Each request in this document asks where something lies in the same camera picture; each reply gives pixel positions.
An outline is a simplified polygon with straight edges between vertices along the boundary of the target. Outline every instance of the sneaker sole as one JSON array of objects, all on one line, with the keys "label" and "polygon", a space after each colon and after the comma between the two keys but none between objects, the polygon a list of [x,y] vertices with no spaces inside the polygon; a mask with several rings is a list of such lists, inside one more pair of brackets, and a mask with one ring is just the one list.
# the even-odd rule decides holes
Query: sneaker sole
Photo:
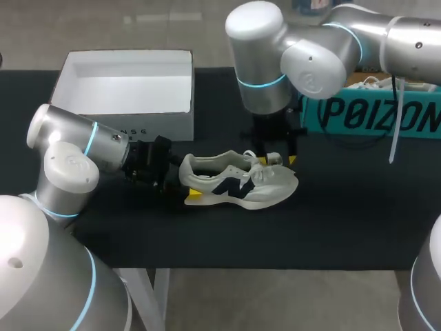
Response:
[{"label": "sneaker sole", "polygon": [[202,194],[198,198],[186,198],[184,203],[185,205],[218,205],[219,203],[234,203],[235,205],[239,205],[244,209],[258,210],[271,207],[288,199],[296,191],[296,188],[297,187],[295,187],[286,197],[271,201],[245,201],[239,198],[229,197],[227,195]]}]

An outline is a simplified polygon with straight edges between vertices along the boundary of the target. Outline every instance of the teal shoebox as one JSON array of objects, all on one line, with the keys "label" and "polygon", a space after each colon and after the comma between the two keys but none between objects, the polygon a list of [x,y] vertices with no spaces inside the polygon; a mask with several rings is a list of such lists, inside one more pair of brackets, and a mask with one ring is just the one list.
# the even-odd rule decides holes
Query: teal shoebox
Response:
[{"label": "teal shoebox", "polygon": [[[301,123],[310,132],[393,134],[397,103],[390,90],[343,88],[328,100],[300,99]],[[435,92],[404,92],[402,111],[401,137],[441,139],[441,88]]]}]

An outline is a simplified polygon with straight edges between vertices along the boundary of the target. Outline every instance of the shoelace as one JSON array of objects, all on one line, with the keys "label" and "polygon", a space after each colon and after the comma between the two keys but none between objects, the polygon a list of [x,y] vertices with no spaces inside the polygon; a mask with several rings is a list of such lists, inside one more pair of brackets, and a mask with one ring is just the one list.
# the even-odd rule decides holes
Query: shoelace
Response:
[{"label": "shoelace", "polygon": [[252,150],[244,151],[243,155],[251,162],[252,166],[248,173],[253,179],[265,181],[265,179],[274,175],[274,171],[271,167],[263,165]]},{"label": "shoelace", "polygon": [[[368,81],[370,80],[374,80],[374,83],[368,83]],[[363,82],[360,83],[355,83],[351,86],[349,86],[349,88],[355,88],[355,89],[366,89],[366,90],[378,90],[380,88],[380,86],[378,86],[378,84],[380,83],[380,80],[377,77],[374,76],[369,76],[367,77]]]}]

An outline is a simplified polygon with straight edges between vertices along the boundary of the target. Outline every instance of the table leg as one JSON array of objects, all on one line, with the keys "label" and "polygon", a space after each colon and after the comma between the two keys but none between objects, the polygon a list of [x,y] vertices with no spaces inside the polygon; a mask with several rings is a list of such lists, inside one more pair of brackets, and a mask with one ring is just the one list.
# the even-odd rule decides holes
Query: table leg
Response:
[{"label": "table leg", "polygon": [[165,321],[167,314],[168,288],[170,283],[170,269],[156,269],[153,291],[158,302],[159,311]]},{"label": "table leg", "polygon": [[165,331],[164,314],[150,283],[146,269],[119,269],[121,277],[127,281],[130,296],[148,331]]}]

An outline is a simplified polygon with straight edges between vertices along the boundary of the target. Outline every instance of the black cable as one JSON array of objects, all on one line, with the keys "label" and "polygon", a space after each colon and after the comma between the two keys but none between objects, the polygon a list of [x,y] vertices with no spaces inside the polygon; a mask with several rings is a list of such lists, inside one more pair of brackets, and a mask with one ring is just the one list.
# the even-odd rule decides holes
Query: black cable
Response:
[{"label": "black cable", "polygon": [[[393,100],[395,101],[396,105],[398,105],[396,77],[394,75],[392,75],[392,90],[393,90]],[[381,140],[386,138],[392,132],[392,127],[396,123],[397,113],[398,113],[398,111],[396,110],[394,113],[393,123],[391,124],[390,128],[383,135],[376,137],[376,138],[373,138],[373,139],[366,140],[366,141],[353,142],[353,141],[345,141],[343,139],[333,137],[327,131],[326,126],[323,123],[323,119],[320,114],[321,107],[322,107],[322,100],[320,100],[318,102],[317,118],[318,118],[318,122],[320,124],[320,127],[322,128],[322,131],[325,134],[326,138],[330,142],[334,143],[335,145],[337,145],[341,148],[344,148],[344,149],[348,149],[348,150],[367,150],[369,148],[376,146],[378,144],[378,142],[380,142]]]}]

